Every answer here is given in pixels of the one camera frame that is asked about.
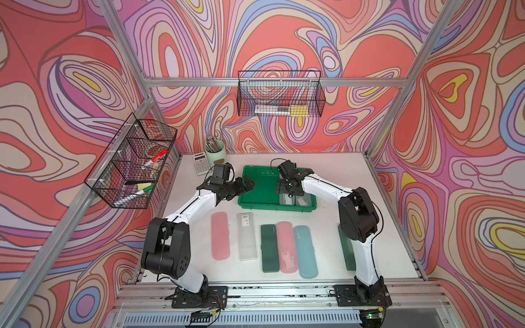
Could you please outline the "teal pencil case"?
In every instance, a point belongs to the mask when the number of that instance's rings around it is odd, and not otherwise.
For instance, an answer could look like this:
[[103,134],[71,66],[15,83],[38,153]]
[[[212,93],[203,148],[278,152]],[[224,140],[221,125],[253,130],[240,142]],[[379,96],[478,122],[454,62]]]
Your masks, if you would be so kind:
[[303,279],[314,279],[318,276],[317,261],[310,228],[307,225],[294,227],[295,246],[299,265],[299,275]]

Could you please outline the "dark green translucent pencil case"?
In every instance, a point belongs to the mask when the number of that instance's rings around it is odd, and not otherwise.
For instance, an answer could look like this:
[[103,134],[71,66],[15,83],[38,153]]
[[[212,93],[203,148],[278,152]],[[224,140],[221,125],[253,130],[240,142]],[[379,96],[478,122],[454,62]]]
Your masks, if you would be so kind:
[[343,252],[343,258],[345,261],[345,267],[348,271],[355,271],[356,262],[355,262],[354,249],[351,244],[351,239],[345,235],[340,224],[338,225],[338,231],[339,231],[340,244],[341,244],[342,252]]

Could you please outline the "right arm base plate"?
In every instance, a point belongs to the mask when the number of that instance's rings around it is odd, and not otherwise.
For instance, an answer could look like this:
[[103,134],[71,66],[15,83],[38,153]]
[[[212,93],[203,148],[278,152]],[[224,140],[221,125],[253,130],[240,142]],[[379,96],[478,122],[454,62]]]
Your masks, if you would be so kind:
[[336,298],[339,307],[389,308],[392,305],[388,289],[383,284],[335,285],[329,295]]

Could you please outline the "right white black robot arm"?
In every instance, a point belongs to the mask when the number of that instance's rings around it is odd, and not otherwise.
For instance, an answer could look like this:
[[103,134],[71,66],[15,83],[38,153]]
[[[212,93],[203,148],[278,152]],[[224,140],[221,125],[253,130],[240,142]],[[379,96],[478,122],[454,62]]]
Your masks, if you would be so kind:
[[375,238],[382,214],[366,189],[345,188],[321,178],[312,169],[299,169],[285,160],[277,166],[278,193],[303,196],[311,194],[334,204],[339,212],[339,226],[350,239],[355,258],[354,295],[363,305],[391,306],[388,289],[375,261]]

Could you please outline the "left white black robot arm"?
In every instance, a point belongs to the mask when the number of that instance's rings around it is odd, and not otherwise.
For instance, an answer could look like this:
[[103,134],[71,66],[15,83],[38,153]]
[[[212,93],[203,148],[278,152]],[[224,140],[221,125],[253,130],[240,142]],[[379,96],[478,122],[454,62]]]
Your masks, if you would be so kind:
[[214,165],[188,202],[167,217],[152,219],[147,228],[141,268],[159,279],[168,278],[177,291],[198,303],[206,302],[210,294],[207,277],[190,265],[191,224],[198,223],[221,201],[231,201],[254,189],[255,182],[249,176],[231,178],[232,171],[230,163]]

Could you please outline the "green plastic storage tray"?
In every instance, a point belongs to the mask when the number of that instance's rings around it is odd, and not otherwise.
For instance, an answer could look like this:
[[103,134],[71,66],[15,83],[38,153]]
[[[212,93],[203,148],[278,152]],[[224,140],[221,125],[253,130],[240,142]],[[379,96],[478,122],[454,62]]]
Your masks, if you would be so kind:
[[312,206],[281,206],[280,194],[277,192],[279,173],[276,168],[246,165],[243,175],[248,175],[254,182],[253,190],[239,196],[238,205],[242,209],[275,210],[311,213],[317,209],[317,198],[311,195]]

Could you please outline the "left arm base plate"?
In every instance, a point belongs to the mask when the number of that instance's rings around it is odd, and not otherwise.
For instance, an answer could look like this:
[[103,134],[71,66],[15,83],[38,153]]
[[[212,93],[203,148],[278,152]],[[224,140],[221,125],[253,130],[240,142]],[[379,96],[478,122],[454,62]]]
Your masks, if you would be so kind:
[[165,298],[171,300],[174,309],[213,308],[224,309],[228,301],[227,286],[208,286],[197,293],[185,291],[179,287],[175,293]]

